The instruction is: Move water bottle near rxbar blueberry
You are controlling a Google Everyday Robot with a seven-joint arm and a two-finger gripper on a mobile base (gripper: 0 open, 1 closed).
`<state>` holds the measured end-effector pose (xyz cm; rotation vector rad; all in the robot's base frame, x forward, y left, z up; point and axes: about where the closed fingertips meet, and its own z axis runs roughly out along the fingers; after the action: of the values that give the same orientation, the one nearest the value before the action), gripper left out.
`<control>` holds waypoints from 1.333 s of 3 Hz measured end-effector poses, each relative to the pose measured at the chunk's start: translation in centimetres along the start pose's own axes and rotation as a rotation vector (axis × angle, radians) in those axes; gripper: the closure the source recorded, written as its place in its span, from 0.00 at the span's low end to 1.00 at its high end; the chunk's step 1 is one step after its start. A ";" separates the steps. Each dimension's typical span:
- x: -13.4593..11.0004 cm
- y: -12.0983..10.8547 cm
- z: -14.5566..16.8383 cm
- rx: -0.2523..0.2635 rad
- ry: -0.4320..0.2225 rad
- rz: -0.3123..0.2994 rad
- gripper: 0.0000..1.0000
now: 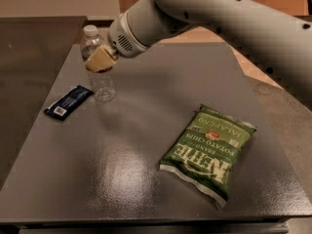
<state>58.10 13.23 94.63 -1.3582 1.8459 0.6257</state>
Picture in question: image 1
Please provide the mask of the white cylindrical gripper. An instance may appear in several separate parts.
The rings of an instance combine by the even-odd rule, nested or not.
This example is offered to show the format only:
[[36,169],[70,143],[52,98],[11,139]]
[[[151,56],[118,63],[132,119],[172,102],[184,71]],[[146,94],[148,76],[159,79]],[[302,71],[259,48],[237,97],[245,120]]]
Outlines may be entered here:
[[117,62],[117,53],[123,58],[132,59],[148,50],[132,33],[126,13],[119,15],[112,22],[107,39],[113,48],[108,45],[100,45],[83,50],[85,66],[94,73],[111,68]]

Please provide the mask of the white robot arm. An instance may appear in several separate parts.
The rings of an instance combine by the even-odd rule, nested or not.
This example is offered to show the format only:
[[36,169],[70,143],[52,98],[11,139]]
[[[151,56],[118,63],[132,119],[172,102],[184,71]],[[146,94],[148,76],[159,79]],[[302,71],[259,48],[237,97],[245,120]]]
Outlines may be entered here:
[[139,0],[87,58],[102,72],[197,26],[216,33],[290,95],[312,108],[312,24],[252,0]]

